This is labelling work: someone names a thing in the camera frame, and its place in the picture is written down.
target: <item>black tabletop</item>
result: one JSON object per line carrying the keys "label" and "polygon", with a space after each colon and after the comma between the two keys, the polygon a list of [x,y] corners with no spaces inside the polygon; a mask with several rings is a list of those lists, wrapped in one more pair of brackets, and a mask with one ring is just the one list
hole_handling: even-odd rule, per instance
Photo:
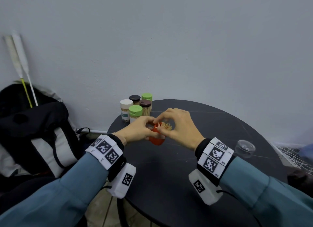
{"label": "black tabletop", "polygon": [[[154,117],[169,107],[189,111],[204,137],[217,137],[232,149],[240,139],[252,142],[256,151],[251,158],[244,160],[263,173],[287,182],[283,165],[271,145],[240,119],[215,107],[191,101],[156,100],[152,104],[151,116]],[[116,132],[128,124],[119,116],[109,132]],[[196,169],[194,152],[174,140],[166,138],[161,146],[149,141],[128,144],[124,155],[137,169],[126,199],[154,223],[170,227],[258,226],[252,214],[227,194],[211,206],[202,201],[188,179]]]}

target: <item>sleeve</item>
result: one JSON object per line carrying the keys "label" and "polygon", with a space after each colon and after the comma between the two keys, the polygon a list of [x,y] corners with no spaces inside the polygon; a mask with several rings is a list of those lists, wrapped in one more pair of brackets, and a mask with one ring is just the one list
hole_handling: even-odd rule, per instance
{"label": "sleeve", "polygon": [[236,157],[220,181],[263,226],[311,226],[313,199]]}
{"label": "sleeve", "polygon": [[0,226],[75,226],[105,184],[108,171],[85,154],[55,180],[0,216]]}

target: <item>floor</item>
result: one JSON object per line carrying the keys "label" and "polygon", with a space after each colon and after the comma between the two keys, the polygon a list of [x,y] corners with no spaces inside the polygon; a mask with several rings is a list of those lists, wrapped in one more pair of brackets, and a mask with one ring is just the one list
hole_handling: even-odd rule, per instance
{"label": "floor", "polygon": [[[124,200],[126,219],[130,227],[158,227],[138,213]],[[105,189],[101,190],[92,200],[85,213],[88,227],[119,227],[117,199]]]}

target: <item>black lid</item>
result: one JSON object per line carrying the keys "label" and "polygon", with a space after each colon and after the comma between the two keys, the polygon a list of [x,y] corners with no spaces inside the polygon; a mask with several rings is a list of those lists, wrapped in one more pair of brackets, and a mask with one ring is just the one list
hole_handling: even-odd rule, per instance
{"label": "black lid", "polygon": [[139,105],[142,107],[150,107],[151,101],[147,99],[140,100]]}
{"label": "black lid", "polygon": [[129,99],[133,102],[139,101],[141,97],[139,95],[131,95],[129,96]]}

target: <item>green lid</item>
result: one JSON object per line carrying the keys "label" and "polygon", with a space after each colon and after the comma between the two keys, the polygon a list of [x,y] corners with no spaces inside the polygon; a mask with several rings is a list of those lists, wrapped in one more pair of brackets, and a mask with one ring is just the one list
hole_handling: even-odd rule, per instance
{"label": "green lid", "polygon": [[147,99],[152,101],[152,94],[151,93],[144,93],[141,95],[141,99]]}
{"label": "green lid", "polygon": [[142,115],[142,106],[133,105],[129,107],[129,115],[132,117],[139,117]]}

